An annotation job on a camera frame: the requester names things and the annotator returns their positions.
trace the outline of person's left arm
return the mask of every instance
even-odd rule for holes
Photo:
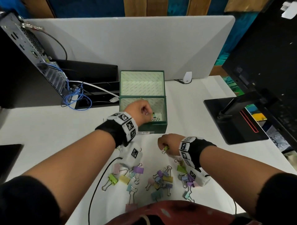
[[[152,110],[145,100],[133,102],[124,111],[138,126],[151,120]],[[115,148],[113,136],[98,129],[29,169],[23,176],[35,178],[47,187],[56,199],[65,221]]]

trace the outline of patterned box lining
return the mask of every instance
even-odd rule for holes
[[[122,112],[130,103],[139,100],[140,98],[124,98],[120,102],[120,111]],[[142,98],[147,100],[151,106],[151,109],[155,113],[157,118],[160,118],[160,121],[166,121],[165,113],[165,102],[164,98]]]
[[[163,96],[163,72],[122,71],[121,95]]]

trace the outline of person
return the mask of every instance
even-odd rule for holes
[[[151,121],[152,109],[145,100],[135,101],[124,113],[114,114],[95,131],[2,184],[0,224],[64,224],[114,149],[133,138],[118,122],[119,116],[131,121],[131,129]],[[158,139],[158,147],[169,146],[167,154],[178,156],[184,138],[165,134]],[[252,218],[263,224],[295,223],[296,175],[203,139],[194,142],[188,153],[195,168],[203,168]],[[160,201],[122,214],[108,224],[259,223],[189,201]]]

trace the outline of white desk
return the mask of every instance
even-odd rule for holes
[[[166,81],[168,127],[167,133],[178,133],[185,136],[200,136],[215,143],[217,146],[235,152],[269,165],[295,173],[282,153],[271,140],[251,142],[238,145],[227,145],[219,130],[209,115],[203,100],[213,98],[232,97],[234,93],[219,76],[195,79],[191,84],[183,85],[176,81]],[[8,112],[5,122],[0,129],[0,144],[24,144],[8,180],[18,176],[41,162],[60,149],[77,139],[92,132],[103,118],[117,112],[118,106],[92,108],[78,112],[60,106],[17,108]],[[182,200],[183,189],[181,181],[177,179],[177,164],[172,158],[163,155],[157,147],[157,138],[161,134],[139,135],[135,140],[143,150],[142,164],[144,174],[140,177],[135,200],[139,206],[152,203],[150,193],[145,191],[148,177],[164,166],[171,165],[174,177],[171,197],[164,193],[164,199]],[[119,155],[116,150],[109,162]],[[89,203],[101,173],[94,181],[84,198],[75,209],[67,224],[87,224]],[[102,180],[106,183],[108,174]],[[106,192],[101,186],[95,194],[91,207],[91,224],[105,224],[112,218],[124,213],[125,204],[129,200],[126,186],[119,182],[110,186]],[[193,188],[191,197],[196,203],[234,214],[235,206],[231,197],[214,181],[205,187]],[[238,213],[243,209],[238,206]]]

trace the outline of green box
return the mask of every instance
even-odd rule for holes
[[[159,121],[138,128],[139,132],[164,134],[167,129],[167,106],[164,71],[122,70],[120,74],[120,111],[139,99],[147,100]]]

